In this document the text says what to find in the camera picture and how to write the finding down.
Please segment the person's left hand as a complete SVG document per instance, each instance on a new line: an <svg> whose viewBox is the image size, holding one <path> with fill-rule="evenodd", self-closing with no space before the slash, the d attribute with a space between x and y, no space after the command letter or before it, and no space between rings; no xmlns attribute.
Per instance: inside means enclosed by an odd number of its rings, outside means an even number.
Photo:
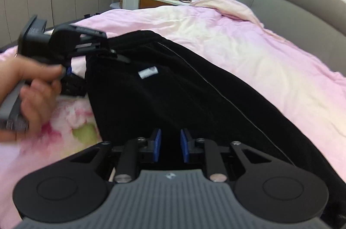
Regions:
<svg viewBox="0 0 346 229"><path fill-rule="evenodd" d="M45 65L35 60L17 56L1 61L1 100L3 100L21 80L30 80L31 85L20 91L21 112L29 123L26 132L1 131L1 141L20 141L38 136L56 106L56 98L61 92L61 65Z"/></svg>

